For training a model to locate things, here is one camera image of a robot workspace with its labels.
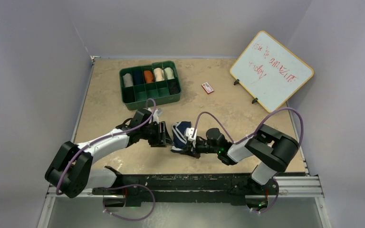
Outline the navy white underwear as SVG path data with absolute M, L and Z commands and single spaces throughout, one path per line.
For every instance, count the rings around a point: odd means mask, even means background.
M 171 148 L 171 152 L 180 153 L 187 146 L 187 138 L 185 136 L 185 131 L 188 128 L 191 128 L 192 123 L 189 121 L 181 121 L 176 122 L 172 125 L 172 133 L 173 133 L 173 146 Z

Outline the black striped underwear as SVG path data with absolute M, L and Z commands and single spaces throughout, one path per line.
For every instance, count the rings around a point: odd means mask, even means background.
M 181 92 L 180 85 L 178 81 L 168 81 L 168 89 L 170 95 L 176 95 Z

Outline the green divided storage tray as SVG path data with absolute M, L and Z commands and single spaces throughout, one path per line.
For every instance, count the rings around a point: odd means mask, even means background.
M 124 87 L 122 76 L 126 73 L 133 74 L 134 71 L 140 70 L 150 70 L 153 72 L 155 68 L 165 69 L 166 67 L 171 67 L 174 71 L 175 78 L 171 81 L 178 81 L 180 85 L 181 92 L 176 95 L 170 95 L 168 89 L 168 81 L 165 79 L 160 82 L 144 83 L 142 85 L 133 85 L 132 87 Z M 119 71 L 120 88 L 121 88 L 121 99 L 128 110 L 137 110 L 145 107 L 145 102 L 148 98 L 155 100 L 157 105 L 164 105 L 169 103 L 175 103 L 180 100 L 182 87 L 180 79 L 178 76 L 176 65 L 173 61 L 163 61 L 155 62 L 148 65 L 133 66 L 128 68 L 123 68 Z

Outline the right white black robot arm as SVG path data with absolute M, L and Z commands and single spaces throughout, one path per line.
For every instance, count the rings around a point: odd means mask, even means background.
M 229 142 L 219 128 L 211 128 L 202 138 L 194 133 L 191 122 L 177 122 L 172 126 L 174 153 L 200 158 L 202 153 L 215 153 L 226 165 L 235 165 L 240 161 L 255 156 L 260 160 L 248 180 L 248 188 L 253 193 L 260 193 L 267 182 L 277 173 L 284 172 L 299 150 L 299 143 L 266 124 L 254 136 L 234 144 Z

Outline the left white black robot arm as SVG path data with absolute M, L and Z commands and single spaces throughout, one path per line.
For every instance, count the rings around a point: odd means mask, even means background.
M 49 165 L 45 180 L 57 188 L 58 194 L 74 198 L 85 189 L 104 187 L 118 194 L 123 187 L 118 171 L 111 167 L 92 170 L 92 165 L 109 154 L 146 140 L 150 147 L 172 145 L 166 123 L 160 121 L 162 110 L 139 109 L 109 133 L 96 139 L 75 144 L 63 143 Z

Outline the beige rolled underwear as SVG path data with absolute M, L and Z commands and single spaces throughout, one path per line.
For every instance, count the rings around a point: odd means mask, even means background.
M 156 82 L 160 82 L 160 81 L 164 81 L 165 80 L 165 76 L 164 76 L 164 70 L 160 67 L 155 68 L 153 70 L 154 72 L 154 78 Z

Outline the navy rolled underwear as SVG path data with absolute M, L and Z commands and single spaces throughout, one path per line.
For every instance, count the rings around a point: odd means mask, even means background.
M 144 84 L 144 76 L 142 71 L 136 70 L 133 72 L 133 83 L 134 85 L 142 85 Z

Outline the orange rolled underwear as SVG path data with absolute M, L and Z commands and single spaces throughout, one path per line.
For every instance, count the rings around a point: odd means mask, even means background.
M 145 83 L 148 84 L 148 83 L 155 82 L 154 75 L 153 75 L 152 71 L 150 71 L 150 70 L 144 70 L 143 73 L 144 73 L 144 81 L 145 81 Z

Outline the pale green rolled underwear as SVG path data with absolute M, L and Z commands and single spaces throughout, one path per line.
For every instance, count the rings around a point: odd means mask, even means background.
M 164 76 L 167 80 L 175 78 L 174 71 L 171 67 L 166 67 L 163 71 L 164 71 Z

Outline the grey rolled underwear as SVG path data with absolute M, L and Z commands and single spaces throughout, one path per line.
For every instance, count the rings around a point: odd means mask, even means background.
M 122 76 L 124 87 L 132 87 L 134 85 L 132 74 L 126 73 Z

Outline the small red white box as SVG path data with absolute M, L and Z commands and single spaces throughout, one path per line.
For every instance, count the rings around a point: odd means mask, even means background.
M 201 84 L 201 87 L 203 88 L 205 93 L 208 95 L 214 92 L 214 89 L 211 87 L 211 85 L 208 82 Z

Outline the whiteboard with red writing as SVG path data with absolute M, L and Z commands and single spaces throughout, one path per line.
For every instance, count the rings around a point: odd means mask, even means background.
M 314 70 L 262 30 L 234 62 L 230 74 L 271 113 L 310 80 Z

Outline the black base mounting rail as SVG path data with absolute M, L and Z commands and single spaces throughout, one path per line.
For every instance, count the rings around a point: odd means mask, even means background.
M 229 203 L 233 206 L 266 206 L 279 186 L 275 179 L 259 185 L 250 173 L 219 174 L 122 174 L 108 188 L 94 195 L 124 195 L 127 207 L 143 202 Z

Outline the aluminium frame rail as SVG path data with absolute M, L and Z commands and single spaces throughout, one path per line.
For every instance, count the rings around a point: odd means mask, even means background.
M 229 203 L 143 202 L 127 207 L 124 195 L 57 196 L 50 187 L 40 228 L 328 228 L 324 194 L 317 176 L 280 174 L 279 190 L 266 206 Z

